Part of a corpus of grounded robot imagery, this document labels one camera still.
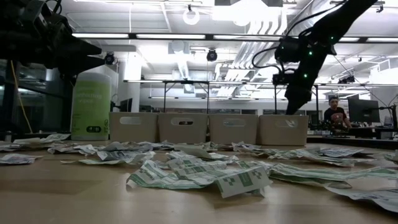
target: person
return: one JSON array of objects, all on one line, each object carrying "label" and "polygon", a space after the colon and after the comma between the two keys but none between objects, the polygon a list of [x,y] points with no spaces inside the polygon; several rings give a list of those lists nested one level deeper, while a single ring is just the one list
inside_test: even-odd
[{"label": "person", "polygon": [[338,107],[338,98],[333,96],[329,99],[330,108],[325,111],[324,119],[325,121],[329,121],[334,127],[342,127],[343,123],[347,126],[347,128],[352,128],[349,119],[347,118],[344,109]]}]

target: table surface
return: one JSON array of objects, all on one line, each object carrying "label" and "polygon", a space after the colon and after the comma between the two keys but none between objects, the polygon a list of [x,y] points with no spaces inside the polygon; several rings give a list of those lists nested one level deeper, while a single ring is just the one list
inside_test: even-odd
[{"label": "table surface", "polygon": [[[391,153],[377,149],[366,149],[366,151]],[[274,183],[267,188],[265,198],[236,195],[222,199],[215,186],[200,190],[163,190],[138,187],[131,182],[126,185],[127,177],[140,166],[61,164],[61,160],[77,160],[84,157],[74,154],[52,155],[47,151],[23,154],[44,155],[44,157],[28,166],[0,167],[0,222],[4,224],[382,224],[397,223],[398,220],[396,213],[383,210],[372,203],[354,201],[336,195],[321,187],[274,180]],[[249,155],[238,155],[238,157],[245,161],[258,160]],[[154,159],[165,161],[164,152],[158,152]],[[272,163],[283,162],[304,168],[322,167],[346,171],[374,166],[398,169],[398,166],[387,161],[356,164],[353,168],[338,168],[299,160],[262,160]],[[361,190],[398,187],[396,180],[387,179],[368,178],[348,182],[354,189]]]}]

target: wooden table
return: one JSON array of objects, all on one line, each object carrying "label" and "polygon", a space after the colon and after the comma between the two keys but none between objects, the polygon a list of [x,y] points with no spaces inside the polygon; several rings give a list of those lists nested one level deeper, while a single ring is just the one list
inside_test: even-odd
[{"label": "wooden table", "polygon": [[[374,149],[367,151],[383,152]],[[0,167],[2,224],[398,222],[396,213],[385,211],[371,203],[335,195],[321,187],[274,180],[267,189],[265,198],[237,195],[222,199],[214,186],[201,190],[162,190],[137,187],[134,184],[126,185],[127,177],[139,166],[61,165],[60,160],[81,159],[83,156],[51,155],[46,151],[25,154],[45,157],[28,166]],[[248,155],[238,157],[241,160],[256,160]],[[157,153],[155,159],[164,160],[164,152]],[[339,169],[305,161],[272,162],[307,168]],[[386,161],[358,164],[352,169],[372,166],[398,169],[398,166]],[[349,183],[354,188],[363,190],[398,187],[395,180],[387,179],[358,179]]]}]

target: metal frame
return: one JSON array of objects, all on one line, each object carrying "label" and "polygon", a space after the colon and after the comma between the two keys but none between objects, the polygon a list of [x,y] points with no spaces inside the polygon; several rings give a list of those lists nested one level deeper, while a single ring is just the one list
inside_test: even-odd
[{"label": "metal frame", "polygon": [[[210,85],[212,84],[217,84],[217,81],[190,81],[190,80],[123,80],[123,82],[132,82],[132,83],[164,83],[164,107],[163,107],[163,112],[166,111],[166,93],[176,84],[176,83],[181,83],[181,84],[206,84],[207,85],[207,91],[204,89],[204,91],[207,93],[207,113],[209,113],[209,107],[210,107]],[[173,83],[173,85],[167,89],[167,84],[168,83]],[[271,85],[272,83],[251,83],[251,82],[231,82],[231,84],[229,85]],[[398,87],[398,85],[386,85],[386,84],[334,84],[334,83],[315,83],[313,85],[315,87],[315,92],[313,92],[313,94],[316,96],[316,107],[317,107],[317,125],[319,124],[319,95],[318,95],[318,90],[320,86],[370,86],[370,87]],[[274,102],[275,102],[275,114],[277,114],[277,89],[279,89],[279,87],[277,85],[273,85],[272,87],[274,89]]]},{"label": "metal frame", "polygon": [[[210,107],[210,82],[209,81],[190,81],[190,80],[164,80],[164,99],[163,99],[163,113],[166,113],[166,94],[167,92],[173,88],[173,86],[175,86],[176,83],[180,83],[180,84],[189,84],[189,85],[194,85],[194,84],[199,84],[200,87],[202,89],[204,89],[204,87],[201,84],[205,84],[207,85],[207,91],[204,89],[204,91],[207,93],[207,110],[206,113],[209,113],[209,107]],[[167,84],[168,83],[173,83],[173,85],[167,89]]]},{"label": "metal frame", "polygon": [[70,128],[70,118],[71,118],[71,110],[72,110],[72,86],[67,82],[63,82],[64,84],[64,92],[63,94],[54,94],[47,90],[41,90],[38,88],[34,88],[33,86],[21,83],[19,81],[19,71],[21,69],[21,63],[18,61],[7,61],[6,67],[6,77],[4,81],[4,96],[2,99],[2,108],[1,108],[1,116],[6,121],[11,121],[15,124],[15,111],[17,109],[17,94],[18,90],[15,88],[14,75],[12,74],[11,63],[14,65],[14,72],[16,74],[16,80],[19,88],[23,88],[26,90],[34,91],[36,93],[41,93],[44,95],[60,98],[63,100],[63,110],[62,110],[62,119],[61,119],[61,130],[69,130]]}]

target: ceiling camera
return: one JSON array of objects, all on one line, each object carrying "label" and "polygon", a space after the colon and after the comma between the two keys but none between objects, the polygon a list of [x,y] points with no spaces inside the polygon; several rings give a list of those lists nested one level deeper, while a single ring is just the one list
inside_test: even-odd
[{"label": "ceiling camera", "polygon": [[215,49],[210,49],[209,52],[207,53],[207,61],[209,62],[214,62],[217,60],[217,53]]},{"label": "ceiling camera", "polygon": [[107,52],[104,59],[105,64],[107,65],[114,65],[117,62],[116,58],[114,57],[114,52]]}]

